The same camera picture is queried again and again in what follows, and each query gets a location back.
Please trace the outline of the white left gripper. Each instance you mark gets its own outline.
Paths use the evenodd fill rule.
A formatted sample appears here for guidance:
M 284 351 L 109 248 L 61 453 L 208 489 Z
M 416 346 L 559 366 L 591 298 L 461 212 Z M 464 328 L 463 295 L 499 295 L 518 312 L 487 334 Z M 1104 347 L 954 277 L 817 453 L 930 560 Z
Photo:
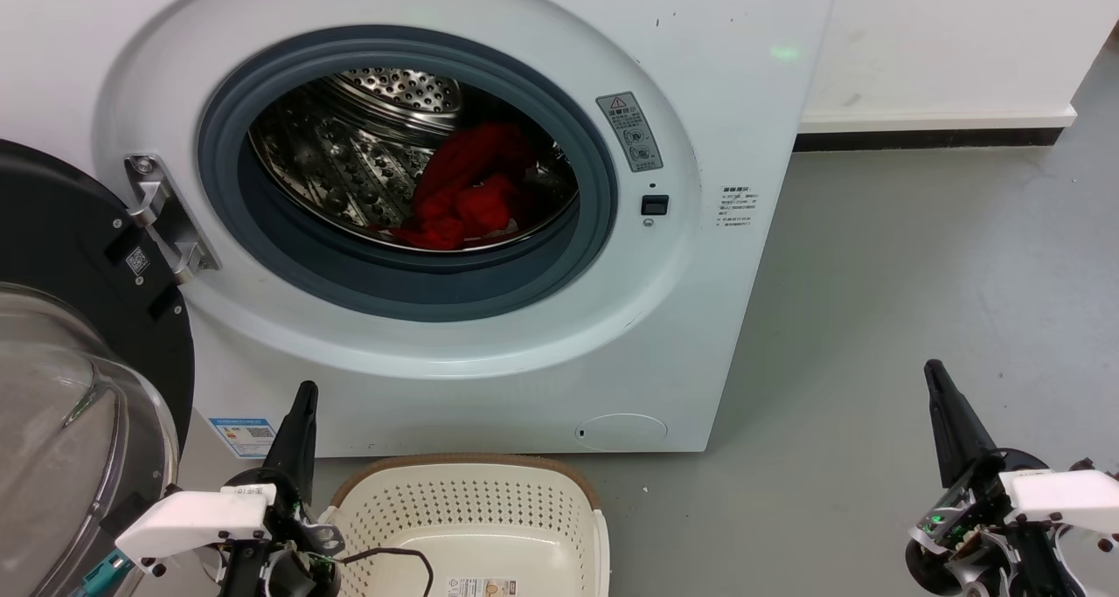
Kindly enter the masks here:
M 312 503 L 318 385 L 301 382 L 265 458 L 265 470 L 284 474 L 299 498 Z M 116 549 L 153 574 L 157 561 L 227 541 L 271 537 L 265 517 L 275 505 L 274 484 L 224 486 L 219 492 L 175 492 L 128 525 Z

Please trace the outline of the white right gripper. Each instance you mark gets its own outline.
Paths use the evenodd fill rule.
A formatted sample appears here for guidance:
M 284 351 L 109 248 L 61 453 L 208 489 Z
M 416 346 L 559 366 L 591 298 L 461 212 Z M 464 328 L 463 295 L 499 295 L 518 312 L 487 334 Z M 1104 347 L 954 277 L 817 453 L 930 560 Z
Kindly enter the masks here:
M 996 443 L 940 359 L 927 361 L 927 388 L 935 465 L 942 487 L 948 489 Z M 1002 485 L 1010 498 L 1007 520 L 1119 532 L 1119 481 L 1104 472 L 1021 470 L 1003 473 Z

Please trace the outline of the red garment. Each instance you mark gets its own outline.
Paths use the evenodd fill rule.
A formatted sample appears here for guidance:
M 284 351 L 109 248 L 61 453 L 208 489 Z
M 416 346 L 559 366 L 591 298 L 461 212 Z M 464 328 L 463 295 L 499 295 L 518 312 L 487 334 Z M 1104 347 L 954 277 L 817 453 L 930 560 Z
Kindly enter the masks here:
M 389 229 L 419 249 L 451 252 L 472 238 L 532 229 L 546 219 L 546 200 L 526 184 L 537 154 L 513 122 L 487 121 L 449 135 L 427 160 L 412 196 L 412 215 Z

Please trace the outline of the cream perforated laundry basket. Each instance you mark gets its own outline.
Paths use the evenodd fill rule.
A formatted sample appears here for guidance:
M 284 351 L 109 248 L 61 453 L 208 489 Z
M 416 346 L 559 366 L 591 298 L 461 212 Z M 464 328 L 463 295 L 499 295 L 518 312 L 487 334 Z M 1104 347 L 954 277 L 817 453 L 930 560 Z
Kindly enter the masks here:
M 610 597 L 602 503 L 555 459 L 375 461 L 337 489 L 323 520 L 346 542 L 338 597 L 443 597 L 451 577 L 511 578 L 521 597 Z

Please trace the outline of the stainless steel washing machine drum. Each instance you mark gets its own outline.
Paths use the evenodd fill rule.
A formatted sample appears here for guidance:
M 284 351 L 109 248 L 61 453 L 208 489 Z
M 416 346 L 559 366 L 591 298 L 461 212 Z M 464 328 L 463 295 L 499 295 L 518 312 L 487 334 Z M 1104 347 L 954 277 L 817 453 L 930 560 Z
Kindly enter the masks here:
M 286 92 L 248 127 L 258 163 L 282 193 L 337 230 L 405 252 L 388 231 L 412 215 L 420 176 L 449 135 L 487 121 L 519 126 L 537 154 L 526 184 L 548 216 L 532 229 L 472 238 L 451 252 L 482 252 L 524 241 L 567 214 L 579 198 L 564 150 L 524 111 L 463 80 L 405 68 L 332 73 Z

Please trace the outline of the black washer door with glass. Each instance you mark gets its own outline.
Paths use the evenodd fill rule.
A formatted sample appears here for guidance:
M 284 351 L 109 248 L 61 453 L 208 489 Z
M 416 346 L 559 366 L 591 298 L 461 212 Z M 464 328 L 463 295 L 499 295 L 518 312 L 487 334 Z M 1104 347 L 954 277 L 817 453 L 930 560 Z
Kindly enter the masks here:
M 156 240 L 94 178 L 0 142 L 0 597 L 67 597 L 163 496 L 192 383 Z

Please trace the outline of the blue energy label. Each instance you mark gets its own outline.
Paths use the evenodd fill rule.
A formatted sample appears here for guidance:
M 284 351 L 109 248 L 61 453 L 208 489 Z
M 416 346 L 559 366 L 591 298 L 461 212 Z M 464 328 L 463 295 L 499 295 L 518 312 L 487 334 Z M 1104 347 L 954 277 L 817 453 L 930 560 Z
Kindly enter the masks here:
M 276 432 L 267 419 L 209 418 L 208 421 L 239 459 L 267 458 L 275 442 Z

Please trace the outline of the grey rubber door gasket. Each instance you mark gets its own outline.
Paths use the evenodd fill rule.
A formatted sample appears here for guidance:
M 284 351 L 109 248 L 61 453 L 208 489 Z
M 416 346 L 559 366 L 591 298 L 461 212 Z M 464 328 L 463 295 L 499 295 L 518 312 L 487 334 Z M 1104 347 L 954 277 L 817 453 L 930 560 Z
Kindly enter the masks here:
M 307 82 L 352 65 L 391 61 L 448 73 L 523 111 L 568 157 L 579 187 L 573 209 L 529 239 L 461 255 L 373 246 L 297 210 L 251 157 L 251 122 Z M 198 174 L 225 229 L 272 274 L 338 307 L 423 323 L 480 321 L 560 293 L 605 247 L 618 206 L 611 152 L 575 100 L 513 56 L 403 26 L 321 29 L 241 64 L 201 115 Z

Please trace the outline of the metal door hinge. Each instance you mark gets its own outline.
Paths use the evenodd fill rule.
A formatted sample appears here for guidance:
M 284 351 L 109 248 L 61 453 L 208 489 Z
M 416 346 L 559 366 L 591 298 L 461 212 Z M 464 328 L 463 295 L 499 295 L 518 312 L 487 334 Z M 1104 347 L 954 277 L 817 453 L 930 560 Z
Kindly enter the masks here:
M 156 154 L 126 154 L 123 167 L 137 205 L 129 216 L 151 236 L 178 285 L 199 272 L 220 271 L 220 259 L 184 195 Z

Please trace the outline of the white front-load washing machine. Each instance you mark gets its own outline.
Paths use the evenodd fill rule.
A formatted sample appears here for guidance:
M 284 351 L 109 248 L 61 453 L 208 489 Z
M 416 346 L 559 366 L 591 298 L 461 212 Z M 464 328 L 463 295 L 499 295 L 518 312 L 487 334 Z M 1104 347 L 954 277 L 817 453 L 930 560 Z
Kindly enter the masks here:
M 319 386 L 320 458 L 576 453 L 583 421 L 662 421 L 703 451 L 834 0 L 0 0 L 0 142 L 55 157 L 129 207 L 156 154 L 219 256 L 178 285 L 191 420 L 267 419 Z M 403 26 L 513 56 L 575 100 L 611 152 L 615 222 L 560 293 L 480 321 L 372 316 L 252 258 L 198 174 L 224 79 L 283 40 Z M 632 172 L 595 102 L 632 92 L 664 160 Z

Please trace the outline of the white baseboard with black strip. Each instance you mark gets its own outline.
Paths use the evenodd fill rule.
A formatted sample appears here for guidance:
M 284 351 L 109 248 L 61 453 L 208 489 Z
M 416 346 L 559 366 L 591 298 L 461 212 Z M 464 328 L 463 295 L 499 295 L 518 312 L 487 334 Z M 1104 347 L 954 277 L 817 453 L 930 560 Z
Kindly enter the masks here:
M 794 152 L 1054 146 L 1074 106 L 979 114 L 806 114 Z

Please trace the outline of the round filter cover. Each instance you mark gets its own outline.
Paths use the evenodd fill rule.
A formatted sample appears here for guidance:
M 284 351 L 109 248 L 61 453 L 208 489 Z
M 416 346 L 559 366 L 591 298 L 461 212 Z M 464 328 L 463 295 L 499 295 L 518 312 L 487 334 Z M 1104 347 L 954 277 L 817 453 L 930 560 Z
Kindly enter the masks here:
M 575 439 L 582 447 L 603 453 L 648 453 L 658 448 L 667 436 L 668 428 L 662 421 L 634 413 L 598 415 L 575 430 Z

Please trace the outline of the grey warning sticker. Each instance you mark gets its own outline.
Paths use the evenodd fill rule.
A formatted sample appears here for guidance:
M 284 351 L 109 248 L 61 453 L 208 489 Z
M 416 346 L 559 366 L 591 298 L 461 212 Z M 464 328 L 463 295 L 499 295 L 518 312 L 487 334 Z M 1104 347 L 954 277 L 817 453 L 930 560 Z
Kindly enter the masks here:
M 599 96 L 598 107 L 620 143 L 629 170 L 661 170 L 664 160 L 648 120 L 632 92 Z

